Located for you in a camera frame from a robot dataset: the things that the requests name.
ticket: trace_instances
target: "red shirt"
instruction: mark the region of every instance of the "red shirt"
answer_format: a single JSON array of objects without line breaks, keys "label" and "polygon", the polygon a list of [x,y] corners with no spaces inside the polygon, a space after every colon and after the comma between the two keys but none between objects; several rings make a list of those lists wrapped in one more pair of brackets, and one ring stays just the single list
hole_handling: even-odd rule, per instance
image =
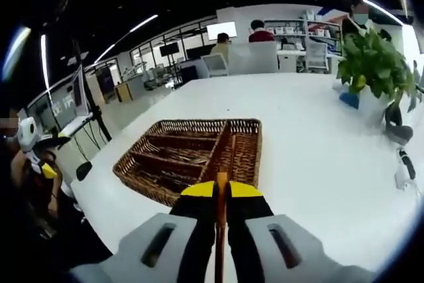
[{"label": "red shirt", "polygon": [[274,37],[274,35],[266,30],[255,31],[249,36],[249,42],[266,42],[275,40],[276,38]]}]

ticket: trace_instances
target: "potted plant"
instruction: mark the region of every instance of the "potted plant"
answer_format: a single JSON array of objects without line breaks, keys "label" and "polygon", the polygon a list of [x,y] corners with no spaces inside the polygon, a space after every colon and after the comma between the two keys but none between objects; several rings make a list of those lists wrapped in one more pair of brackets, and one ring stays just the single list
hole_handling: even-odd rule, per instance
[{"label": "potted plant", "polygon": [[416,104],[414,76],[405,58],[391,42],[370,30],[364,36],[349,34],[344,39],[345,60],[339,64],[337,78],[359,95],[359,112],[369,125],[379,125],[389,103],[396,105],[404,93]]}]

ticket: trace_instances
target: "window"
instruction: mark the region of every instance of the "window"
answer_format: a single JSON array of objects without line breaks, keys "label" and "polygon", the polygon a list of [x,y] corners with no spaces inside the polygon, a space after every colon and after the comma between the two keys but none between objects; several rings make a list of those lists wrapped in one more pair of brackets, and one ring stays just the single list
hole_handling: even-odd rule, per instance
[{"label": "window", "polygon": [[170,55],[170,60],[172,64],[185,58],[184,49],[181,42],[180,30],[175,30],[165,34],[165,41],[167,45],[171,43],[177,43],[178,45],[178,52]]},{"label": "window", "polygon": [[137,65],[141,64],[142,58],[141,58],[141,54],[140,54],[139,49],[135,49],[135,50],[131,51],[131,59],[132,59],[133,66],[137,66]]},{"label": "window", "polygon": [[140,47],[141,60],[144,62],[144,69],[149,70],[155,67],[153,54],[150,49],[149,43],[146,43],[144,46]]},{"label": "window", "polygon": [[181,33],[183,34],[185,51],[192,48],[197,48],[198,46],[203,46],[201,40],[201,31],[198,23],[181,28]]},{"label": "window", "polygon": [[106,62],[107,67],[112,75],[112,80],[115,85],[122,82],[121,73],[119,71],[118,63],[116,59],[110,60]]},{"label": "window", "polygon": [[170,65],[170,59],[168,59],[167,56],[162,56],[160,53],[160,47],[165,45],[164,44],[164,38],[163,37],[159,37],[156,39],[152,40],[152,46],[153,46],[153,55],[154,55],[154,59],[156,61],[156,65],[160,66],[169,66]]}]

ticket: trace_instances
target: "wooden stick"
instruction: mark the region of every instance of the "wooden stick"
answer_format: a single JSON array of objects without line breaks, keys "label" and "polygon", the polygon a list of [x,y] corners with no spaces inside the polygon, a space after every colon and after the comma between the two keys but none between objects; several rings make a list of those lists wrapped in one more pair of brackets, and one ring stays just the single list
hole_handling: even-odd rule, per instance
[{"label": "wooden stick", "polygon": [[233,177],[233,165],[234,165],[234,155],[236,151],[236,135],[233,135],[232,144],[231,144],[231,160],[230,160],[230,167],[228,169],[229,177],[230,179],[234,179]]},{"label": "wooden stick", "polygon": [[217,237],[215,242],[215,283],[223,283],[224,280],[224,246],[225,246],[225,225],[227,224],[225,207],[225,187],[228,182],[226,172],[218,173],[218,209],[217,209]]}]

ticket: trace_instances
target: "desk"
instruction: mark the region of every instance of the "desk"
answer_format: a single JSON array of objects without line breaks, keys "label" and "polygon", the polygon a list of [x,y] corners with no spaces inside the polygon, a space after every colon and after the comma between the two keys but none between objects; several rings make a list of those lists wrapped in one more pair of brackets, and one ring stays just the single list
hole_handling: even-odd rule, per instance
[{"label": "desk", "polygon": [[[296,60],[298,56],[305,56],[306,51],[300,50],[278,50],[277,55],[280,57],[280,70],[283,72],[296,72]],[[339,70],[339,62],[344,58],[338,54],[329,53],[327,57],[330,59],[329,69],[331,74],[336,74]]]},{"label": "desk", "polygon": [[133,101],[146,93],[142,75],[137,75],[115,86],[115,92],[120,102]]},{"label": "desk", "polygon": [[[87,178],[72,182],[75,196],[115,253],[125,235],[170,210],[127,188],[112,172],[143,132],[161,119],[260,119],[258,189],[273,212],[315,235],[333,260],[376,271],[415,218],[415,192],[396,189],[396,146],[364,130],[357,110],[341,103],[331,88],[334,80],[319,74],[253,74],[191,81],[109,142],[92,160]],[[206,282],[213,282],[213,264],[212,256]],[[227,245],[225,282],[236,281]]]}]

